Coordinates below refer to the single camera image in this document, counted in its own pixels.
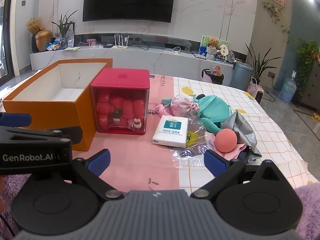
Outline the pink soft cloth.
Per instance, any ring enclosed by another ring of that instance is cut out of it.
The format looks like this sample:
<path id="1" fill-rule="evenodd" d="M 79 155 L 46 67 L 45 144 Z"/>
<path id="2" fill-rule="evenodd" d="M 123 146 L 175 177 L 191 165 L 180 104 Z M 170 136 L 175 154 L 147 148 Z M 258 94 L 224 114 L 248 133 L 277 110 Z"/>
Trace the pink soft cloth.
<path id="1" fill-rule="evenodd" d="M 237 159 L 240 152 L 243 151 L 247 145 L 246 144 L 236 144 L 230 152 L 221 152 L 215 146 L 215 135 L 213 133 L 205 132 L 206 144 L 209 150 L 216 152 L 219 156 L 225 158 L 226 160 Z"/>

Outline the coral pink ball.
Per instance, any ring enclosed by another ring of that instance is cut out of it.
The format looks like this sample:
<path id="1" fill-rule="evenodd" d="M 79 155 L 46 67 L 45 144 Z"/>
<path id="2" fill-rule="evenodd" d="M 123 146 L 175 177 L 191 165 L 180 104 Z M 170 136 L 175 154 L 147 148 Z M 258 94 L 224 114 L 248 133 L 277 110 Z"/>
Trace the coral pink ball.
<path id="1" fill-rule="evenodd" d="M 224 128 L 215 136 L 215 146 L 221 152 L 230 152 L 237 144 L 236 133 L 228 128 Z"/>

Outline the clear biohazard plastic bag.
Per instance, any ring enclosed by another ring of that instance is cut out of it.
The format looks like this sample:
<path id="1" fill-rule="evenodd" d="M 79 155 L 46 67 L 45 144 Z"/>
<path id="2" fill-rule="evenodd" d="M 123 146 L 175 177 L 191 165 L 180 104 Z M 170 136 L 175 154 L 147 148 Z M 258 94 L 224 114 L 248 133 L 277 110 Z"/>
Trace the clear biohazard plastic bag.
<path id="1" fill-rule="evenodd" d="M 208 150 L 208 134 L 202 122 L 188 119 L 186 146 L 169 147 L 175 158 L 191 158 L 203 155 Z"/>

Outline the grey fabric cloth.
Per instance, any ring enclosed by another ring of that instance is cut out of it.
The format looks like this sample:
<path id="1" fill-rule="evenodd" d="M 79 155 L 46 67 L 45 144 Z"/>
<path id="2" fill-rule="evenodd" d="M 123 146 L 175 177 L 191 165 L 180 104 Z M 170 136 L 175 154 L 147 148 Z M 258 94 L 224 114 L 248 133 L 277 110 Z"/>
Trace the grey fabric cloth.
<path id="1" fill-rule="evenodd" d="M 222 128 L 228 128 L 236 133 L 239 144 L 245 144 L 238 157 L 246 163 L 253 163 L 262 157 L 257 149 L 257 139 L 248 121 L 242 114 L 235 111 L 229 118 L 222 123 Z"/>

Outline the pink satin pouch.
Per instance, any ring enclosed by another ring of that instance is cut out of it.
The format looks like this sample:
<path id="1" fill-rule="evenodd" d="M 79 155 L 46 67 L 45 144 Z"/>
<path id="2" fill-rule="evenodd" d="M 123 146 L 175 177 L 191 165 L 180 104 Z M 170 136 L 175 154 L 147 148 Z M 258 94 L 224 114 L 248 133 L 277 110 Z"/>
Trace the pink satin pouch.
<path id="1" fill-rule="evenodd" d="M 200 107 L 198 103 L 191 102 L 183 95 L 177 95 L 173 99 L 164 98 L 154 109 L 159 116 L 165 115 L 178 117 L 186 117 L 191 112 L 197 113 L 199 110 Z"/>

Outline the pink checkered tablecloth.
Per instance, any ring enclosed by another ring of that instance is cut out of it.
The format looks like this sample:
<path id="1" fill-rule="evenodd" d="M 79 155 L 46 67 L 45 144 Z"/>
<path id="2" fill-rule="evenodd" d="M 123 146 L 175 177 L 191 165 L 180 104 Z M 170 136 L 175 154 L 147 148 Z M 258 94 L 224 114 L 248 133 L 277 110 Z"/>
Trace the pink checkered tablecloth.
<path id="1" fill-rule="evenodd" d="M 261 158 L 272 160 L 293 187 L 316 182 L 316 178 L 308 171 L 306 161 L 298 154 L 281 128 L 246 92 L 181 77 L 151 77 L 151 108 L 162 99 L 178 94 L 186 97 L 199 94 L 218 96 L 248 121 L 255 133 Z M 206 169 L 203 156 L 174 157 L 168 147 L 152 143 L 158 122 L 159 116 L 150 114 L 143 136 L 97 133 L 88 151 L 74 151 L 73 155 L 87 159 L 103 148 L 108 149 L 111 163 L 101 178 L 124 192 L 184 189 L 191 193 L 212 180 L 213 175 Z"/>

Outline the orange cardboard box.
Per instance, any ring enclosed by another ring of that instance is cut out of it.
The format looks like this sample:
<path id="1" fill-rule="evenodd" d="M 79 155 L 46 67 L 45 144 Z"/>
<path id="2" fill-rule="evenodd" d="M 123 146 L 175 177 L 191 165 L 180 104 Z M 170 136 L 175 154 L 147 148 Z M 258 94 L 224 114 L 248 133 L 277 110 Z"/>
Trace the orange cardboard box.
<path id="1" fill-rule="evenodd" d="M 59 60 L 38 71 L 3 100 L 8 113 L 31 116 L 29 129 L 81 127 L 75 151 L 88 151 L 96 134 L 90 84 L 112 59 Z"/>

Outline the red lidded clear box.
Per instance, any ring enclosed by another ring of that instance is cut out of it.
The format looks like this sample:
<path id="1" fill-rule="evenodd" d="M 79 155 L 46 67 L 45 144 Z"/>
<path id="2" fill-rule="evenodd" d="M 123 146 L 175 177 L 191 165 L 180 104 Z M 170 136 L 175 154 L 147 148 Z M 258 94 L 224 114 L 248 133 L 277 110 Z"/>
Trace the red lidded clear box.
<path id="1" fill-rule="evenodd" d="M 148 70 L 104 68 L 91 82 L 91 93 L 99 133 L 146 133 Z"/>

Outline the small pink heater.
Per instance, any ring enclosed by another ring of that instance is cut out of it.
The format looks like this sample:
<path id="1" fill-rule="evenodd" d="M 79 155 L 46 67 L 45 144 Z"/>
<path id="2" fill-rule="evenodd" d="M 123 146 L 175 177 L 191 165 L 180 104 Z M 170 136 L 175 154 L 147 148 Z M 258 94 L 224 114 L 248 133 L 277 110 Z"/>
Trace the small pink heater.
<path id="1" fill-rule="evenodd" d="M 247 92 L 253 97 L 255 98 L 255 100 L 257 101 L 257 103 L 261 103 L 263 96 L 264 96 L 264 89 L 258 85 L 257 79 L 252 77 L 250 79 L 248 88 L 247 88 Z"/>

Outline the golden vase dried flowers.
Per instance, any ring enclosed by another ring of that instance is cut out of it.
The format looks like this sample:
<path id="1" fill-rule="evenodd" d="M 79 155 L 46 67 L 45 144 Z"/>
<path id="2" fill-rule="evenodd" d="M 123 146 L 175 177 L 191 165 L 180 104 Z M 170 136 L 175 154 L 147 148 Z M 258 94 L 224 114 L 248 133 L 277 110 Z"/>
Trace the golden vase dried flowers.
<path id="1" fill-rule="evenodd" d="M 46 29 L 42 24 L 41 18 L 32 17 L 27 23 L 26 28 L 31 34 L 31 49 L 33 53 L 46 50 L 46 44 L 52 40 L 52 31 Z"/>

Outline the grey pedal trash bin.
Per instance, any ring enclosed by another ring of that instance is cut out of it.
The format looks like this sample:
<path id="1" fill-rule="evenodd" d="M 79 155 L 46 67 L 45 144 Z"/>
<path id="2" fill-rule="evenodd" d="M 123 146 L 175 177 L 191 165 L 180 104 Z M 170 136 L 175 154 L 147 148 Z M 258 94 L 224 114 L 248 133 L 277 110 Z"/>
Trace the grey pedal trash bin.
<path id="1" fill-rule="evenodd" d="M 230 86 L 246 91 L 253 74 L 253 67 L 243 62 L 236 62 L 233 68 L 233 75 Z"/>

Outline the green plant glass vase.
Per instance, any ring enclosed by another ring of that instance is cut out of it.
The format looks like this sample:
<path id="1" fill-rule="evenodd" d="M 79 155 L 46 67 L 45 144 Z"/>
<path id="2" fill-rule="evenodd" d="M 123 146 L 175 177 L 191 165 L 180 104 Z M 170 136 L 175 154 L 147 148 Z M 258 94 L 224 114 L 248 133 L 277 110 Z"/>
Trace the green plant glass vase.
<path id="1" fill-rule="evenodd" d="M 60 49 L 66 49 L 67 48 L 67 39 L 66 39 L 66 34 L 67 31 L 69 30 L 70 26 L 74 23 L 72 20 L 70 20 L 71 16 L 73 16 L 77 10 L 72 12 L 69 16 L 67 13 L 65 15 L 61 15 L 60 19 L 57 22 L 51 22 L 52 24 L 56 25 L 60 31 L 61 38 L 59 41 Z"/>

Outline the purple fuzzy sleeve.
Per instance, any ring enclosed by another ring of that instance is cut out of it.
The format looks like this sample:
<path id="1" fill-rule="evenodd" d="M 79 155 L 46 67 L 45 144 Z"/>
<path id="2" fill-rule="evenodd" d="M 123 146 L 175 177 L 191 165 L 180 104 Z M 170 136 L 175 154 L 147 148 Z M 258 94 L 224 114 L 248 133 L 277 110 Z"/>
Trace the purple fuzzy sleeve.
<path id="1" fill-rule="evenodd" d="M 303 239 L 319 239 L 320 234 L 320 187 L 319 183 L 308 184 L 295 188 L 303 205 L 303 214 L 296 232 Z"/>

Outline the brown teddy bear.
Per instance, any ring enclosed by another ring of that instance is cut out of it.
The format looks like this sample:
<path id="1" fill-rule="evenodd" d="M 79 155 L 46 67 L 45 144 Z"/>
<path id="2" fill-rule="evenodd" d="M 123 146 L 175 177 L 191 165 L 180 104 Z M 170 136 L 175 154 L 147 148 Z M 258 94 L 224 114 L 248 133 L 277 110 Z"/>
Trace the brown teddy bear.
<path id="1" fill-rule="evenodd" d="M 218 45 L 218 44 L 219 44 L 218 39 L 213 38 L 213 37 L 210 37 L 209 40 L 208 40 L 208 42 L 207 42 L 207 46 L 208 46 L 209 48 L 214 48 L 214 49 L 217 48 L 217 45 Z"/>

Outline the hanging ivy plant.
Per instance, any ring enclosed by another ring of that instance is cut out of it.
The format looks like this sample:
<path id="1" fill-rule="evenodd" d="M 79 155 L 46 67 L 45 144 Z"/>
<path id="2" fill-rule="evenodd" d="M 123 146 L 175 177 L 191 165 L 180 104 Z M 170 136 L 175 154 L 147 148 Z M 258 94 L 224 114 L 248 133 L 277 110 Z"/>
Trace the hanging ivy plant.
<path id="1" fill-rule="evenodd" d="M 304 42 L 297 50 L 297 91 L 303 96 L 309 80 L 309 73 L 312 70 L 313 62 L 319 56 L 319 44 L 316 41 Z"/>

